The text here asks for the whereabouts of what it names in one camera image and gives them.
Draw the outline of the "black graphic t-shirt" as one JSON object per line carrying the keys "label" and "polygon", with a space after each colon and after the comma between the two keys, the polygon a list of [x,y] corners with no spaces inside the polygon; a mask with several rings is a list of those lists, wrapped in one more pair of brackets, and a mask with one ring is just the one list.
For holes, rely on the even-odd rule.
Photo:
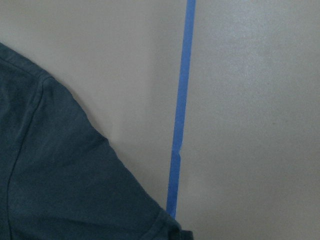
{"label": "black graphic t-shirt", "polygon": [[0,237],[191,240],[48,72],[0,47]]}

